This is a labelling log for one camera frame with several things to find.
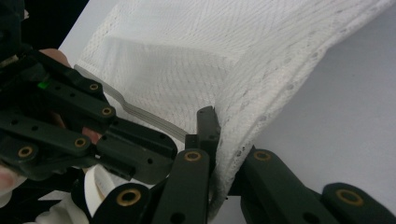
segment white cloth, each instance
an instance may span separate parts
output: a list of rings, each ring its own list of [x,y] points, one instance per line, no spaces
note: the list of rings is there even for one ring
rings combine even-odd
[[[110,177],[110,173],[102,165],[95,165],[85,174],[84,194],[85,203],[94,216],[102,201],[115,188],[115,184]]]
[[[70,195],[51,207],[48,212],[42,213],[35,222],[24,224],[88,224],[89,221],[84,212],[74,203]]]
[[[326,50],[394,2],[124,0],[76,68],[105,84],[120,116],[172,135],[179,149],[196,111],[215,106],[213,217],[255,138]]]

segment fingertip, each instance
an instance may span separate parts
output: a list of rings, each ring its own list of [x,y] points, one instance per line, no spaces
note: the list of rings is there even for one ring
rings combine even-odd
[[[99,139],[102,137],[101,134],[99,134],[99,133],[97,133],[97,132],[95,132],[95,131],[87,128],[87,127],[83,127],[82,128],[82,134],[89,136],[91,141],[94,144],[96,144],[99,141]]]
[[[67,67],[71,67],[69,64],[69,61],[67,61],[66,56],[58,49],[41,49],[40,52],[51,57],[58,63],[62,63],[63,65],[65,65]]]
[[[17,175],[7,168],[0,167],[0,190],[10,189],[17,182]]]

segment brass screw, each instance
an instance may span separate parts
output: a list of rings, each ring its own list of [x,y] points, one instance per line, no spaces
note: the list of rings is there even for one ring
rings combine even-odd
[[[78,138],[75,141],[75,147],[84,147],[86,143],[87,140],[85,140],[85,138]]]
[[[30,156],[30,154],[33,153],[33,148],[32,147],[22,147],[19,151],[18,151],[18,156],[21,158],[25,158]]]
[[[364,204],[363,198],[352,190],[339,189],[335,192],[335,194],[337,195],[338,199],[344,203],[353,206],[362,206]]]
[[[102,114],[103,114],[103,115],[110,115],[111,112],[112,112],[112,110],[111,110],[110,107],[105,107],[105,108],[103,108],[103,110],[102,110]]]
[[[93,83],[90,85],[90,90],[91,91],[96,91],[97,89],[99,89],[99,85],[96,83]]]
[[[271,155],[267,152],[257,151],[254,153],[254,158],[258,161],[269,161],[271,160]]]
[[[142,194],[138,189],[125,189],[117,196],[117,204],[123,207],[130,206],[139,202],[141,197]]]
[[[201,153],[197,151],[191,151],[186,154],[184,154],[184,160],[186,161],[198,161],[202,158]]]

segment green light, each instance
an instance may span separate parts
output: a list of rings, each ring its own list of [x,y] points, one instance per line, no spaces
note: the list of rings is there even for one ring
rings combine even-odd
[[[40,82],[37,84],[37,87],[44,90],[48,87],[49,84],[49,82]]]

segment white mesh fabric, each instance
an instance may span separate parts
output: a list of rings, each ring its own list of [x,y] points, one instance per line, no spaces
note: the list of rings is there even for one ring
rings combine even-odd
[[[195,133],[198,109],[215,106],[221,139],[211,180],[213,216],[255,138],[326,50],[394,2],[125,0],[93,35],[78,66],[126,103],[187,133]]]

